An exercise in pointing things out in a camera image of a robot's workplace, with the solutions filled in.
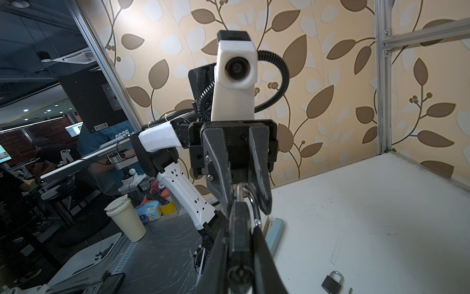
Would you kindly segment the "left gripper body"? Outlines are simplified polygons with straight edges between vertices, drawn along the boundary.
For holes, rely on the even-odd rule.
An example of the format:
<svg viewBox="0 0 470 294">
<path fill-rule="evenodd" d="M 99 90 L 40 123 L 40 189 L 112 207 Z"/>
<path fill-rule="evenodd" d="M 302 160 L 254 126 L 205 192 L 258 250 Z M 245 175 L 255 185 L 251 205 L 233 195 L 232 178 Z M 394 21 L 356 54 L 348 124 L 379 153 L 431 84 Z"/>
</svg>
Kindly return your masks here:
<svg viewBox="0 0 470 294">
<path fill-rule="evenodd" d="M 205 175 L 205 155 L 201 132 L 205 128 L 222 128 L 225 136 L 231 171 L 234 178 L 248 178 L 250 164 L 250 148 L 248 143 L 248 130 L 250 126 L 263 124 L 269 128 L 268 171 L 274 168 L 277 160 L 279 142 L 277 141 L 277 124 L 273 120 L 254 121 L 221 121 L 221 122 L 193 122 L 188 128 L 189 151 L 191 166 L 196 176 Z"/>
</svg>

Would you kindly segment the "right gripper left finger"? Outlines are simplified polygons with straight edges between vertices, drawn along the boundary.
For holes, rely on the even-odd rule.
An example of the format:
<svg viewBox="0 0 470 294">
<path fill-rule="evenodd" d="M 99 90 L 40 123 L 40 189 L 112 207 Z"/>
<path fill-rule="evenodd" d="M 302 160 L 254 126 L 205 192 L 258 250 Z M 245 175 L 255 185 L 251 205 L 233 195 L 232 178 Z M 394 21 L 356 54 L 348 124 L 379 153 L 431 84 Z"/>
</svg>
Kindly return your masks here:
<svg viewBox="0 0 470 294">
<path fill-rule="evenodd" d="M 228 246 L 226 237 L 225 230 L 219 231 L 208 263 L 195 289 L 195 294 L 226 294 L 228 292 L 226 281 Z"/>
</svg>

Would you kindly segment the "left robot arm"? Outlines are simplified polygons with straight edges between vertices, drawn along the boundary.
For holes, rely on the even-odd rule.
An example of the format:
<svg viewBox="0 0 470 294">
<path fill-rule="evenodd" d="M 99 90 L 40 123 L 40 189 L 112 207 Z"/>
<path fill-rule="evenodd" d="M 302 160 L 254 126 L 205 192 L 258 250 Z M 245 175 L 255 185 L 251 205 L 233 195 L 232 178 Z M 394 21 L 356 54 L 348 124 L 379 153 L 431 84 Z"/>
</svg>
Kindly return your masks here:
<svg viewBox="0 0 470 294">
<path fill-rule="evenodd" d="M 279 143 L 272 120 L 223 120 L 212 118 L 216 64 L 190 71 L 193 107 L 176 111 L 144 126 L 131 136 L 138 161 L 148 176 L 167 187 L 181 202 L 210 248 L 220 230 L 237 229 L 233 214 L 234 185 L 243 185 L 252 196 L 255 211 L 270 214 L 272 194 L 269 174 Z M 180 170 L 178 148 L 188 149 L 195 176 L 206 176 L 208 188 L 225 214 L 208 213 L 199 192 Z"/>
</svg>

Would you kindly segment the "black padlock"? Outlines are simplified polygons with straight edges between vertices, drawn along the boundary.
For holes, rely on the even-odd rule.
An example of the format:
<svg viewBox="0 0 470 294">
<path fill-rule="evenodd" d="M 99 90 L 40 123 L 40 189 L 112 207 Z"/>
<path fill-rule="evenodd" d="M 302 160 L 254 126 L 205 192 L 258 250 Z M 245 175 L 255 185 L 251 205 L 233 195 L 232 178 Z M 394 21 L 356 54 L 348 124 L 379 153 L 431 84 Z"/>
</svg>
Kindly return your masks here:
<svg viewBox="0 0 470 294">
<path fill-rule="evenodd" d="M 338 271 L 330 272 L 324 279 L 321 287 L 328 294 L 339 294 L 344 283 L 344 276 Z"/>
<path fill-rule="evenodd" d="M 245 293 L 254 280 L 252 227 L 261 224 L 259 206 L 247 183 L 235 189 L 228 231 L 228 284 L 234 293 Z"/>
</svg>

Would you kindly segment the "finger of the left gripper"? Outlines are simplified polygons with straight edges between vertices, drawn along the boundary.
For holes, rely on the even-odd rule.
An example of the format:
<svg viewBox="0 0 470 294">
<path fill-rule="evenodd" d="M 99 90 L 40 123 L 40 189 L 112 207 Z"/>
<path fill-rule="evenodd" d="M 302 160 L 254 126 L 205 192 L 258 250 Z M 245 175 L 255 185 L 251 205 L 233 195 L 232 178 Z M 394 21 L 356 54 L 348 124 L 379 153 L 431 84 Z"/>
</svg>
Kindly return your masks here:
<svg viewBox="0 0 470 294">
<path fill-rule="evenodd" d="M 269 128 L 259 124 L 250 126 L 248 143 L 250 164 L 248 168 L 248 185 L 251 188 L 259 209 L 269 215 L 272 211 L 272 193 L 268 171 Z"/>
<path fill-rule="evenodd" d="M 233 205 L 233 181 L 222 128 L 205 128 L 201 132 L 208 188 L 220 202 L 223 213 L 230 216 Z"/>
</svg>

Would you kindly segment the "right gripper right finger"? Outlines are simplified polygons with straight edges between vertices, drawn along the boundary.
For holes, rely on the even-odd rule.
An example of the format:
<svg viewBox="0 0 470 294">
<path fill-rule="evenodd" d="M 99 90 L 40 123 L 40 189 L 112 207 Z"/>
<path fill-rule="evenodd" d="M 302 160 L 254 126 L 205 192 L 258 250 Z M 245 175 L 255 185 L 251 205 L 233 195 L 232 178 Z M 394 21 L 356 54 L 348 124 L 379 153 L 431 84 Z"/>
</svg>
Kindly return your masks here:
<svg viewBox="0 0 470 294">
<path fill-rule="evenodd" d="M 287 294 L 267 242 L 259 227 L 253 229 L 254 294 Z"/>
</svg>

